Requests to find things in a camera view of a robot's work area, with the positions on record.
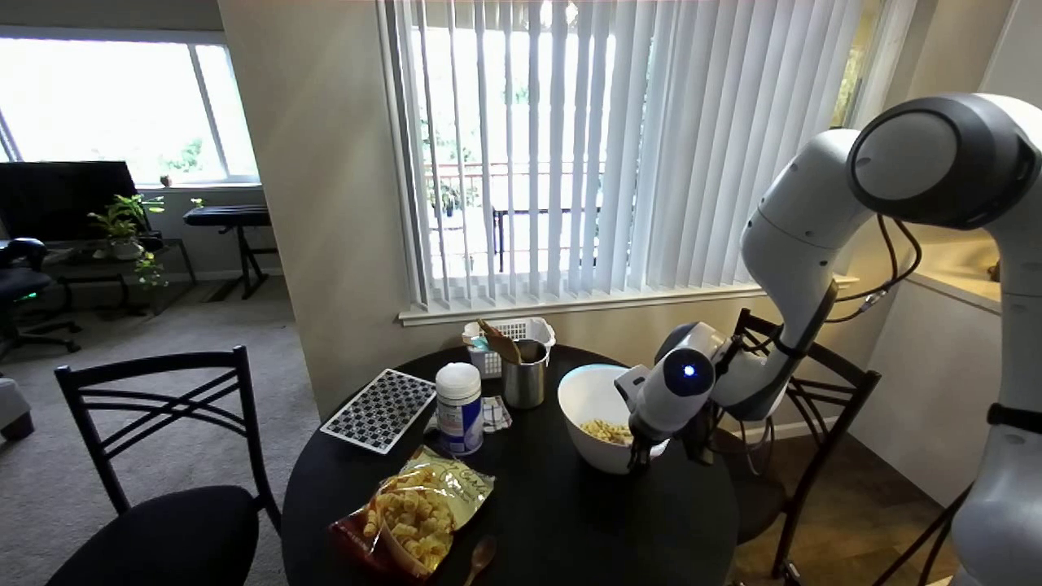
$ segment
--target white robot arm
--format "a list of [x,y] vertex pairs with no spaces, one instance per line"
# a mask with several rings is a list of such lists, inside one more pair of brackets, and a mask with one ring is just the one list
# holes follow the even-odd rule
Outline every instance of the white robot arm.
[[[1004,386],[971,499],[954,519],[968,584],[1042,575],[1042,112],[996,94],[904,101],[868,127],[827,129],[777,177],[745,228],[743,261],[781,311],[767,359],[733,355],[710,396],[743,421],[767,418],[796,355],[832,309],[836,252],[868,215],[987,228],[1004,258]],[[633,421],[693,412],[646,378]]]

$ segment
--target utensil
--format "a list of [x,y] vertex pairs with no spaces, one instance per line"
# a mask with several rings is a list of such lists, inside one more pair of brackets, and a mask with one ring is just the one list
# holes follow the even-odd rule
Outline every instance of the utensil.
[[522,363],[522,347],[504,333],[490,330],[489,323],[479,323],[489,346],[511,363]]
[[470,550],[470,574],[461,586],[471,586],[485,567],[490,567],[496,557],[496,538],[480,538],[471,550]]

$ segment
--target floor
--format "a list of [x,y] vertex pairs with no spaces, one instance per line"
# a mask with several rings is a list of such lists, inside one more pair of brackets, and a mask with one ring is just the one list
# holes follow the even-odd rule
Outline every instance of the floor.
[[[159,315],[77,311],[85,324],[81,350],[52,347],[11,350],[0,371],[16,378],[35,421],[35,433],[23,443],[0,445],[0,584],[35,586],[111,519],[111,503],[97,475],[70,430],[68,409],[52,381],[56,363],[94,363],[127,355],[180,350],[180,347],[226,347],[248,346],[258,385],[258,409],[263,454],[272,491],[278,496],[293,460],[318,418],[310,401],[307,367],[293,311],[278,281],[260,285],[252,299],[210,304],[214,285],[201,283]],[[155,457],[180,475],[201,477],[210,469],[201,449],[189,440],[163,445]],[[775,445],[775,460],[788,475],[799,465],[803,440]],[[144,496],[155,483],[150,471],[134,475],[131,491]],[[886,463],[859,443],[842,443],[832,465],[824,471],[791,560],[803,584],[873,584],[904,550],[919,531],[938,515],[921,491],[903,483]],[[249,586],[284,586],[278,540],[260,525],[260,547]],[[735,579],[762,579],[771,564],[777,525],[759,540],[740,547]],[[954,553],[945,547],[934,575],[954,571]]]

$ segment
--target white bowl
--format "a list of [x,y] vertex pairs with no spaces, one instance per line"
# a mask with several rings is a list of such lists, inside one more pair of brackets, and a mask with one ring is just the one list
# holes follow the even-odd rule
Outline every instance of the white bowl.
[[584,433],[584,423],[604,421],[629,425],[629,408],[616,392],[616,378],[629,367],[617,363],[584,363],[564,374],[555,386],[555,408],[565,418],[565,435],[573,440],[576,454],[598,471],[629,475],[629,445],[601,443]]

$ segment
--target bottle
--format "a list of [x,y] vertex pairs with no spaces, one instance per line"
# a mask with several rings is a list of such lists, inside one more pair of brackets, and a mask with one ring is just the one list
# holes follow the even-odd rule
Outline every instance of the bottle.
[[435,371],[435,430],[445,457],[480,449],[480,371],[470,362],[448,362]]

